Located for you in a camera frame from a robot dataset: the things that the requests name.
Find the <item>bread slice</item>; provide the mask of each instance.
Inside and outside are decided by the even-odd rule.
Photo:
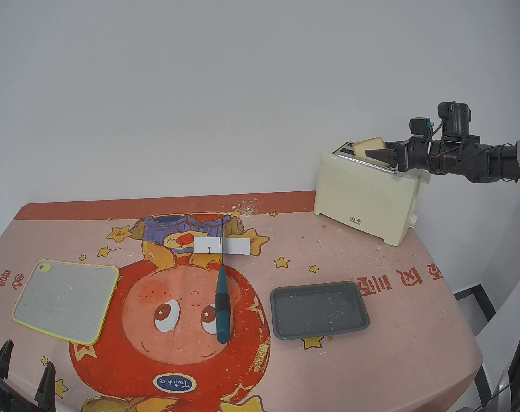
[[[355,157],[361,159],[362,161],[367,161],[374,165],[378,165],[380,167],[388,167],[389,165],[383,161],[377,161],[372,157],[368,157],[365,154],[365,151],[368,149],[387,149],[386,144],[382,140],[381,137],[373,137],[372,139],[368,139],[366,141],[358,142],[353,144],[353,152]]]

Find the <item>black band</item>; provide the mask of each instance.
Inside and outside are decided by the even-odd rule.
[[[214,296],[214,311],[231,313],[231,305],[227,293],[216,293]]]

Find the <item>toaster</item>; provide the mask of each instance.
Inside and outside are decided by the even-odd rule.
[[[313,212],[400,245],[410,227],[420,183],[431,174],[419,169],[400,173],[355,157],[354,142],[324,149]]]

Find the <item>cartoon eye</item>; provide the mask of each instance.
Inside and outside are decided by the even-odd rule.
[[[216,334],[216,312],[214,311],[214,304],[204,307],[201,313],[201,324],[207,333]]]
[[[169,300],[155,310],[155,328],[161,333],[173,330],[178,323],[178,319],[180,319],[180,304],[177,300]]]

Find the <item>white card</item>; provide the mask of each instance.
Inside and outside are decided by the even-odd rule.
[[[194,253],[220,253],[220,238],[194,237]],[[250,238],[224,238],[224,253],[250,255]]]

